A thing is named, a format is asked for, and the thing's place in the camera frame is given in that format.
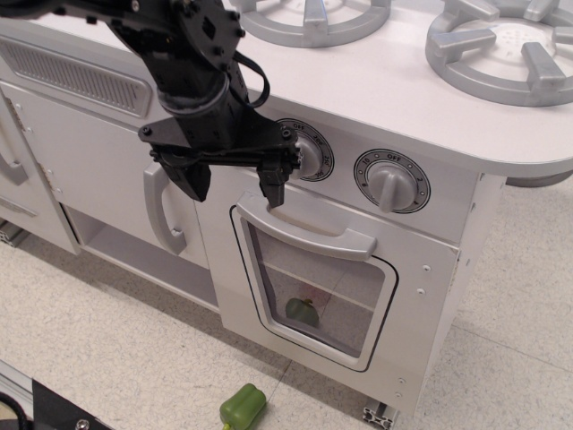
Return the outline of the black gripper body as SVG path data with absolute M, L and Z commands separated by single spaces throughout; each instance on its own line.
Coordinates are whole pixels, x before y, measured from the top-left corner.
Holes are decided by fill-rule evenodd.
M 181 175 L 215 166 L 273 168 L 290 174 L 301 167 L 296 133 L 232 97 L 207 100 L 161 96 L 169 117 L 142 126 L 140 139 L 168 173 Z

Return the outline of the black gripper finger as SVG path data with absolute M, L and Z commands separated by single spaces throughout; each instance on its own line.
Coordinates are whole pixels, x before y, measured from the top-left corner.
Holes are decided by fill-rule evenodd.
M 287 174 L 279 159 L 265 159 L 257 167 L 260 188 L 271 208 L 284 203 Z
M 204 202 L 210 189 L 211 172 L 202 156 L 177 157 L 175 154 L 160 154 L 158 162 L 168 178 L 187 196 Z

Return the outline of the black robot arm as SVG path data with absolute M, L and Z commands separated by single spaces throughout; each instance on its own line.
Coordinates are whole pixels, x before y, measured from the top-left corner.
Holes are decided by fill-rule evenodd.
M 240 14 L 219 1 L 3 1 L 1 15 L 48 13 L 104 22 L 146 65 L 170 115 L 140 128 L 140 139 L 168 178 L 195 201 L 206 199 L 211 166 L 253 167 L 269 206 L 283 204 L 300 168 L 296 132 L 258 113 L 270 94 L 250 100 L 240 70 L 262 69 L 237 50 Z

